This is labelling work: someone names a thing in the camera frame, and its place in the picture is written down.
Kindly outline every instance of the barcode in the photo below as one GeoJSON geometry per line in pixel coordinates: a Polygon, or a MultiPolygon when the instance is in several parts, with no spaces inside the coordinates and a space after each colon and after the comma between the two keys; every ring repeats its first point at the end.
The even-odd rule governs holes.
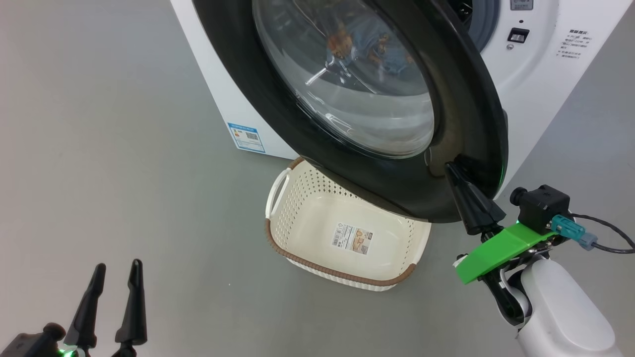
{"type": "Polygon", "coordinates": [[[341,244],[340,244],[340,237],[341,236],[342,236],[342,228],[338,227],[335,230],[335,236],[333,237],[333,243],[331,243],[331,245],[341,246],[341,244]]]}

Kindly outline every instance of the floor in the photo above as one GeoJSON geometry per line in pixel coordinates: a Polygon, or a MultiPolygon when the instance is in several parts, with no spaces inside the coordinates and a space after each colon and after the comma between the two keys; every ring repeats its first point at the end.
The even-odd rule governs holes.
{"type": "MultiPolygon", "coordinates": [[[[500,198],[506,223],[511,189],[547,183],[635,234],[633,33],[635,6],[500,198]]],[[[0,345],[68,326],[105,262],[93,356],[112,354],[138,257],[140,356],[521,356],[486,287],[453,272],[478,244],[460,224],[434,226],[413,276],[385,293],[274,253],[264,203],[288,162],[234,148],[168,0],[3,2],[0,48],[0,345]]],[[[635,355],[635,257],[574,244],[553,257],[635,355]]]]}

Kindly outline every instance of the blue and white sticker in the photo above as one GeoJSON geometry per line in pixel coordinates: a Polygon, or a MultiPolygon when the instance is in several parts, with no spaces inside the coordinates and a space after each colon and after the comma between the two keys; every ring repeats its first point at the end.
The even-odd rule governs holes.
{"type": "Polygon", "coordinates": [[[232,132],[232,137],[234,137],[236,145],[240,149],[262,153],[265,152],[265,148],[262,146],[262,141],[260,141],[258,130],[248,126],[232,123],[227,123],[227,125],[229,125],[229,131],[232,132]]]}

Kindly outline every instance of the bright green plastic part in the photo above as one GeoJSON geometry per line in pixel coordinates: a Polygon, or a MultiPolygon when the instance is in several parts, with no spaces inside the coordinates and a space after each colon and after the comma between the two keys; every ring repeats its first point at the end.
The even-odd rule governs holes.
{"type": "Polygon", "coordinates": [[[468,284],[555,234],[549,232],[541,236],[523,224],[516,223],[503,229],[465,257],[457,266],[458,277],[463,284],[468,284]]]}

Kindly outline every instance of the washing machine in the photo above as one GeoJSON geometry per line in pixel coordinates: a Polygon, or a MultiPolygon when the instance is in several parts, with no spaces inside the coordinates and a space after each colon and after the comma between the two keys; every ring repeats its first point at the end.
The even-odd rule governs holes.
{"type": "Polygon", "coordinates": [[[238,149],[451,222],[444,164],[495,197],[631,0],[171,2],[238,149]]]}

